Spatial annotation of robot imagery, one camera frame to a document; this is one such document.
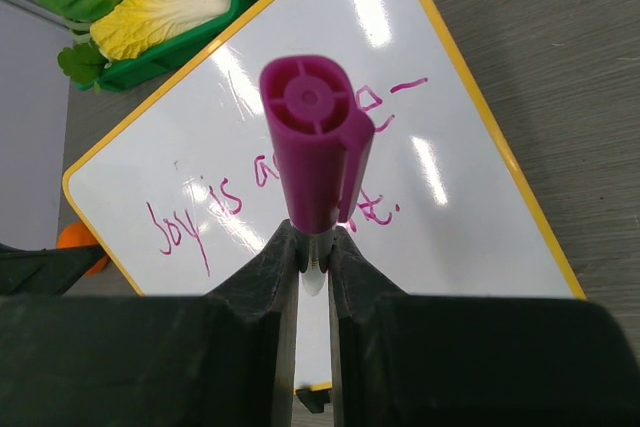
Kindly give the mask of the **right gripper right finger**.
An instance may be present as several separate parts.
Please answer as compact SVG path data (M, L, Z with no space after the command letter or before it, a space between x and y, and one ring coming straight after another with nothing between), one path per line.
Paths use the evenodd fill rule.
M639 366L602 306L411 295L343 228L328 260L339 426L635 426Z

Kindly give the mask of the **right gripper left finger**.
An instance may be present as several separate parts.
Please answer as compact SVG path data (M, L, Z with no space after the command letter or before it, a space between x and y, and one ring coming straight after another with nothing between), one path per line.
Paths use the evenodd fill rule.
M290 424L298 267L289 222L202 296L69 290L1 295L3 425Z

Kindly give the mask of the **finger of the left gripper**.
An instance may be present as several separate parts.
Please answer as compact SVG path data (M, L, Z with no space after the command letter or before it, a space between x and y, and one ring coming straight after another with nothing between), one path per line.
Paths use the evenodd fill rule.
M21 250L2 244L1 295L62 295L101 259L100 245Z

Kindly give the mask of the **orange framed whiteboard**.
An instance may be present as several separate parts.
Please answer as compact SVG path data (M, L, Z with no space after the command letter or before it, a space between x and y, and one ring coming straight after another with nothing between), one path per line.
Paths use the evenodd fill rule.
M206 293L287 209L259 94L271 60L340 64L376 127L348 229L413 294L583 290L433 0L259 0L65 173L143 295Z

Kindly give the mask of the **pink whiteboard marker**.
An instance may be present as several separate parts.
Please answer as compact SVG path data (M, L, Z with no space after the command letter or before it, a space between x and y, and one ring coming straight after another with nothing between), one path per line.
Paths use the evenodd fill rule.
M320 293L334 228L356 206L375 133L350 79L319 55L280 57L260 74L261 100L305 291Z

